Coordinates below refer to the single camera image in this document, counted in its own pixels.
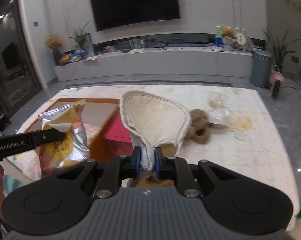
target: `brown teddy bear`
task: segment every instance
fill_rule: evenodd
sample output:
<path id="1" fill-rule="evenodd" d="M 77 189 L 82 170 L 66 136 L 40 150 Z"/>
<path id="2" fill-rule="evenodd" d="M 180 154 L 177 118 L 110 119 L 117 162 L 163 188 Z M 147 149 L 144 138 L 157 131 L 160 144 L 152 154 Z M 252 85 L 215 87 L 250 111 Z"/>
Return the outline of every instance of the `brown teddy bear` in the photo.
<path id="1" fill-rule="evenodd" d="M 205 144 L 209 140 L 210 130 L 208 116 L 205 111 L 194 109 L 190 112 L 191 126 L 185 138 L 192 139 L 196 143 Z"/>

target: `power outlet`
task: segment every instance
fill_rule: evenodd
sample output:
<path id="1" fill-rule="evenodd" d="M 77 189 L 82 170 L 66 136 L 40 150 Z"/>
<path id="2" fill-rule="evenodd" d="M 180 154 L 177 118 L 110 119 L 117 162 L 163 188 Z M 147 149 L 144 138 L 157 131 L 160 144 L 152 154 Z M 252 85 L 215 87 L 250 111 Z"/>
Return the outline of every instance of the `power outlet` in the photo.
<path id="1" fill-rule="evenodd" d="M 298 63 L 299 57 L 292 56 L 292 62 Z"/>

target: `dark vase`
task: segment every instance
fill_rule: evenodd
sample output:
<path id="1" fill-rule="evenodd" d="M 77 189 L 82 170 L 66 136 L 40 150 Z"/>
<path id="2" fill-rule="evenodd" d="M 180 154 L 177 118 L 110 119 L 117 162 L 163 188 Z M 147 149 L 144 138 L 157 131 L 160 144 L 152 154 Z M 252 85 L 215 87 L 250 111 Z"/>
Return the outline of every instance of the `dark vase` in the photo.
<path id="1" fill-rule="evenodd" d="M 61 59 L 62 54 L 59 52 L 58 48 L 53 50 L 53 57 L 54 57 L 56 66 L 59 66 L 59 60 Z"/>
<path id="2" fill-rule="evenodd" d="M 85 60 L 87 58 L 87 50 L 81 49 L 81 60 Z"/>

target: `floor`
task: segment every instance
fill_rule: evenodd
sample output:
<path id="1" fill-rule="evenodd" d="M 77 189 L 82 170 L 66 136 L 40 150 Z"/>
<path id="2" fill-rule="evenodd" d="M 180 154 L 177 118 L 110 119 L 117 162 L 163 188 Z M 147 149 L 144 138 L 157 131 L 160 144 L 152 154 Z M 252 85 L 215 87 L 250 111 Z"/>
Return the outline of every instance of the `floor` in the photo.
<path id="1" fill-rule="evenodd" d="M 269 90 L 255 87 L 247 78 L 203 75 L 127 75 L 56 82 L 39 92 L 11 117 L 5 135 L 14 134 L 21 124 L 44 102 L 64 88 L 118 84 L 192 84 L 233 86 L 255 89 L 259 92 L 282 137 L 295 173 L 301 202 L 301 88 L 283 88 L 279 100 L 269 96 Z M 286 78 L 284 86 L 299 86 Z"/>

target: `trash can lid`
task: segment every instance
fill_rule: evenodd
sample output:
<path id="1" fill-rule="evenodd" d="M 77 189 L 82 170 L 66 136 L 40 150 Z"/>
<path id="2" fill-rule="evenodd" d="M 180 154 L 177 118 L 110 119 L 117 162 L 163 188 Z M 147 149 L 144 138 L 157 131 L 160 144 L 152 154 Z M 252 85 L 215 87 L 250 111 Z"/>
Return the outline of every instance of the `trash can lid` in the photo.
<path id="1" fill-rule="evenodd" d="M 272 59 L 272 57 L 273 57 L 273 55 L 270 52 L 264 51 L 264 50 L 261 50 L 261 49 L 255 49 L 254 54 L 257 57 L 261 57 L 261 58 L 264 58 L 264 59 Z"/>

